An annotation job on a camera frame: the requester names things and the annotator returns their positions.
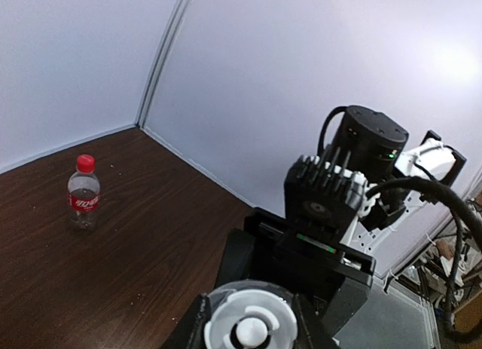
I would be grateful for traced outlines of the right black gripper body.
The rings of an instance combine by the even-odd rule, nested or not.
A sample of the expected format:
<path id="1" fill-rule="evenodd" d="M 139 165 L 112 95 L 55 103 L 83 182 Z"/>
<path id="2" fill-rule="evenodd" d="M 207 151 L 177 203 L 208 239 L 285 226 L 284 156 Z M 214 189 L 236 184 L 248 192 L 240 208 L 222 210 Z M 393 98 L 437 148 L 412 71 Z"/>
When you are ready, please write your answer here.
<path id="1" fill-rule="evenodd" d="M 375 258 L 337 243 L 319 227 L 261 208 L 227 236 L 216 285 L 250 279 L 305 295 L 336 335 L 368 300 Z"/>

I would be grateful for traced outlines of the white bottle cap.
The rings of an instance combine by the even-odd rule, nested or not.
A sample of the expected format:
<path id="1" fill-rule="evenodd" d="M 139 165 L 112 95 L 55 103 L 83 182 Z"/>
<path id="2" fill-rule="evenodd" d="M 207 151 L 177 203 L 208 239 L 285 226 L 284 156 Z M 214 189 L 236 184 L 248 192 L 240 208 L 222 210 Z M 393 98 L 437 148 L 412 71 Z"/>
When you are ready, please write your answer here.
<path id="1" fill-rule="evenodd" d="M 231 292 L 204 327 L 207 348 L 294 347 L 297 319 L 278 295 L 261 289 Z"/>

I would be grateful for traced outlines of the large clear plastic bottle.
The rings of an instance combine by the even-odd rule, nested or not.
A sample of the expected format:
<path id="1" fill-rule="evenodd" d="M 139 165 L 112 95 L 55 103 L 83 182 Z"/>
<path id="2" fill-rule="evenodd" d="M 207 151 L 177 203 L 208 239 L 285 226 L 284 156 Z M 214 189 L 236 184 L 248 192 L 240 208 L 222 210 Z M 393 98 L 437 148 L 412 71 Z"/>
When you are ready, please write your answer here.
<path id="1" fill-rule="evenodd" d="M 207 296 L 211 305 L 211 311 L 214 312 L 227 297 L 239 291 L 257 289 L 265 292 L 271 292 L 280 297 L 288 305 L 291 305 L 294 294 L 286 288 L 275 283 L 269 283 L 262 280 L 238 280 L 223 284 L 212 290 Z"/>

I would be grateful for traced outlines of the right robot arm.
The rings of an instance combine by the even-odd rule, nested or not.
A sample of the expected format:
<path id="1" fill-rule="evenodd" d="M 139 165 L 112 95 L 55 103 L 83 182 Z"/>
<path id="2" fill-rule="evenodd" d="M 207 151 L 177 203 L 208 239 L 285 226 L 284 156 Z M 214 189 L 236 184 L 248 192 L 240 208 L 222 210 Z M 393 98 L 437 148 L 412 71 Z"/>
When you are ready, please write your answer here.
<path id="1" fill-rule="evenodd" d="M 381 112 L 340 106 L 331 143 L 298 158 L 284 181 L 284 216 L 256 208 L 229 234 L 216 283 L 272 283 L 306 305 L 335 334 L 365 304 L 376 261 L 361 238 L 397 228 L 424 204 L 463 211 L 451 185 L 466 159 L 429 131 L 406 150 L 409 134 Z"/>

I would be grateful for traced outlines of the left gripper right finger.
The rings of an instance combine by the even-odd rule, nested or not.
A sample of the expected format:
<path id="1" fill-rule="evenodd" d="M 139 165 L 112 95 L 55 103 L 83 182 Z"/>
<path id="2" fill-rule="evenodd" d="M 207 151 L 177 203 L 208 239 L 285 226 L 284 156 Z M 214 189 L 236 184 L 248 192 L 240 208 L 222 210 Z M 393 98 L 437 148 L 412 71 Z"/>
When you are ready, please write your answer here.
<path id="1" fill-rule="evenodd" d="M 339 346 L 329 335 L 315 309 L 305 295 L 295 294 L 291 303 L 297 318 L 297 338 L 294 349 L 338 349 Z"/>

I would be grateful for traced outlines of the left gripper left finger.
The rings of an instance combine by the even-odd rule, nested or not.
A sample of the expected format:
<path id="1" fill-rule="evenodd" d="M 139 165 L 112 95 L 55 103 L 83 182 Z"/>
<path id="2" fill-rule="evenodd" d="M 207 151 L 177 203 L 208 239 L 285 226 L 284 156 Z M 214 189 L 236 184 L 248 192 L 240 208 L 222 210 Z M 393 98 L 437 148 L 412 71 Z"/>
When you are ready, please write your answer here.
<path id="1" fill-rule="evenodd" d="M 206 349 L 204 328 L 209 322 L 209 297 L 199 294 L 163 343 L 163 349 Z"/>

